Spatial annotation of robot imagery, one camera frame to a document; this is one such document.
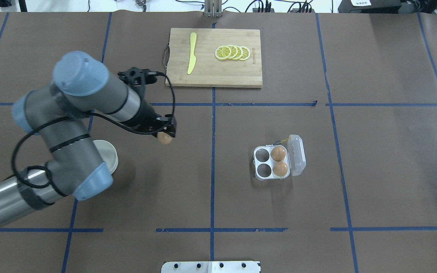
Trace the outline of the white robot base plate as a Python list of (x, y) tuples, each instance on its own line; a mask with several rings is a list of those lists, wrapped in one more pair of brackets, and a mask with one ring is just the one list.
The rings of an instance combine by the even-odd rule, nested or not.
[(175, 261), (166, 262), (162, 273), (260, 273), (259, 261)]

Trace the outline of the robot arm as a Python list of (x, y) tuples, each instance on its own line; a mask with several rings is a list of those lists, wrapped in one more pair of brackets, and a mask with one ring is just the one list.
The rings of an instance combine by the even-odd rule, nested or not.
[[(146, 85), (167, 74), (132, 67), (117, 75), (88, 53), (73, 51), (56, 63), (52, 81), (28, 92), (12, 106), (14, 122), (26, 132), (10, 159), (12, 175), (0, 182), (0, 228), (72, 195), (84, 201), (108, 189), (114, 179), (83, 119), (97, 116), (130, 133), (159, 138), (176, 136), (174, 110), (157, 114), (145, 100)], [(17, 154), (39, 135), (52, 159), (17, 167)]]

